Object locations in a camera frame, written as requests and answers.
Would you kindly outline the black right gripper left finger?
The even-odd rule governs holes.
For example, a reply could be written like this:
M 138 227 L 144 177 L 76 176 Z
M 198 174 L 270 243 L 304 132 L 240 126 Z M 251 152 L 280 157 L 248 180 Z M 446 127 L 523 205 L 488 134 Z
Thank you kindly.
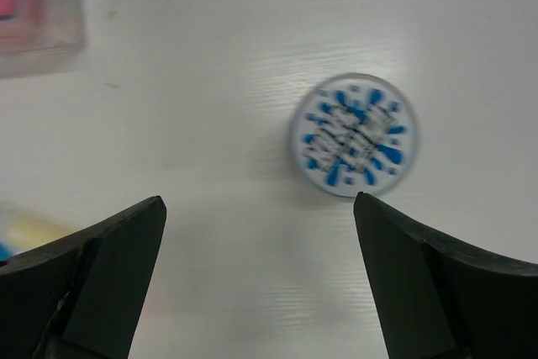
M 1 356 L 128 357 L 165 223 L 153 196 L 3 259 Z

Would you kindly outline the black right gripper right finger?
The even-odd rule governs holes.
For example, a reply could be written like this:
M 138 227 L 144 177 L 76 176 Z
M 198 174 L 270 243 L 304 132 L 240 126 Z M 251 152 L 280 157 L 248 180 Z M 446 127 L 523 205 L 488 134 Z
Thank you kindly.
M 535 358 L 537 266 L 358 193 L 356 232 L 391 358 Z

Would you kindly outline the blue white round jar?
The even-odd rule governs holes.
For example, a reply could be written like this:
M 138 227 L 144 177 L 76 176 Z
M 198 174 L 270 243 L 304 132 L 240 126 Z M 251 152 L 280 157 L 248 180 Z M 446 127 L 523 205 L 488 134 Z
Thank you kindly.
M 345 199 L 394 189 L 413 167 L 419 141 L 419 122 L 404 94 L 390 82 L 361 73 L 313 86 L 288 131 L 288 149 L 303 177 Z

